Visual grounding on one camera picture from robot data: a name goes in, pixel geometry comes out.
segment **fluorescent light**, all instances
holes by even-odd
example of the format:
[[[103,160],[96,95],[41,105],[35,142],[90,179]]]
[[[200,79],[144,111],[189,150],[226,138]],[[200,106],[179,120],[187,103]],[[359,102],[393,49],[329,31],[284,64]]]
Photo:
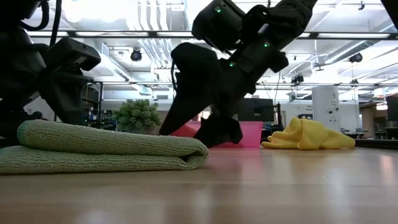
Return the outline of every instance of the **fluorescent light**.
[[[204,41],[204,40],[196,40],[196,39],[183,39],[183,40],[181,40],[181,43],[186,43],[186,42],[193,43],[193,44],[205,44],[206,43],[206,41]]]
[[[388,106],[387,105],[377,105],[376,110],[387,110]]]
[[[129,82],[103,82],[104,85],[130,85]]]
[[[127,101],[127,100],[119,100],[119,99],[103,99],[102,101]]]
[[[310,33],[302,33],[301,35],[299,35],[299,38],[307,38],[310,37]]]
[[[165,31],[158,31],[157,35],[159,37],[193,37],[190,32],[165,32]]]
[[[329,34],[318,34],[319,38],[354,38],[354,39],[366,39],[366,38],[387,38],[389,37],[390,34],[334,34],[334,33],[329,33]]]
[[[131,82],[134,84],[140,84],[140,85],[172,85],[173,83],[171,82]]]
[[[148,32],[76,32],[76,35],[83,37],[148,37]]]
[[[51,37],[51,31],[27,31],[29,36]],[[58,32],[57,37],[68,37],[67,32]]]

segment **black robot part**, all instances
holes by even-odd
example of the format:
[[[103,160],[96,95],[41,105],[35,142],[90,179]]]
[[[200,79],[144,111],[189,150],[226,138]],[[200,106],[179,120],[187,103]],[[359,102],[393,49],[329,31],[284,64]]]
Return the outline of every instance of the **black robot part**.
[[[42,22],[30,27],[21,20],[30,18],[35,10],[43,10]],[[24,121],[37,119],[24,111],[26,104],[39,95],[64,122],[82,123],[80,92],[92,81],[81,70],[91,70],[100,63],[99,53],[92,47],[64,38],[49,47],[32,44],[27,30],[39,30],[48,24],[48,2],[15,0],[9,7],[12,17],[1,22],[0,47],[0,136],[6,138],[0,147],[18,144],[16,130]]]
[[[231,118],[238,102],[255,92],[267,69],[279,72],[289,64],[281,50],[304,32],[315,3],[283,0],[276,7],[254,6],[247,14],[230,0],[207,5],[193,22],[193,36],[220,51],[235,51],[229,59],[218,60],[214,52],[195,44],[183,43],[173,50],[180,70],[177,95],[160,134],[173,133],[213,105],[195,138],[208,147],[240,142],[241,128]]]

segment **table surface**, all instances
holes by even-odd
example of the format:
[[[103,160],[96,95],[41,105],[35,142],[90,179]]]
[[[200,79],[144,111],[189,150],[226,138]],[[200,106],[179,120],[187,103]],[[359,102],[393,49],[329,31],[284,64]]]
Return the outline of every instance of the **table surface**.
[[[0,177],[0,223],[397,223],[398,151],[211,150],[194,171]]]

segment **ceiling light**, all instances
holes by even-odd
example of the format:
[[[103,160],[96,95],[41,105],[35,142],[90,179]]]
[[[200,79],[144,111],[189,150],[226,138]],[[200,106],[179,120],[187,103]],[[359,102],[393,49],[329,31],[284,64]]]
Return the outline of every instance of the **ceiling light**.
[[[159,31],[157,33],[159,37],[193,37],[191,32],[167,32],[167,31]]]
[[[51,31],[27,31],[29,36],[51,37]],[[58,32],[57,37],[68,37],[67,32]]]
[[[376,110],[387,110],[388,106],[387,105],[377,105]]]
[[[129,82],[103,82],[104,85],[130,85]]]
[[[83,37],[148,37],[148,32],[76,32],[77,36]]]
[[[355,34],[355,33],[347,33],[347,34],[334,34],[334,33],[321,33],[318,34],[319,38],[336,38],[336,39],[340,39],[340,38],[347,38],[347,39],[371,39],[371,38],[387,38],[389,37],[390,34],[366,34],[366,33],[362,33],[362,34]]]
[[[302,33],[299,35],[299,38],[308,38],[310,37],[310,33]]]

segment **security camera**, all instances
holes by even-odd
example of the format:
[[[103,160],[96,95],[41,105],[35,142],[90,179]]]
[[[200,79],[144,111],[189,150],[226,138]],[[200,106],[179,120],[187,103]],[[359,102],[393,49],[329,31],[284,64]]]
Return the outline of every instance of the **security camera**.
[[[139,62],[142,59],[141,49],[135,48],[132,50],[130,58],[133,62]]]
[[[361,53],[358,53],[358,54],[350,57],[348,60],[351,63],[354,63],[354,62],[359,63],[359,62],[362,62],[362,59],[363,59],[363,56],[361,55]]]

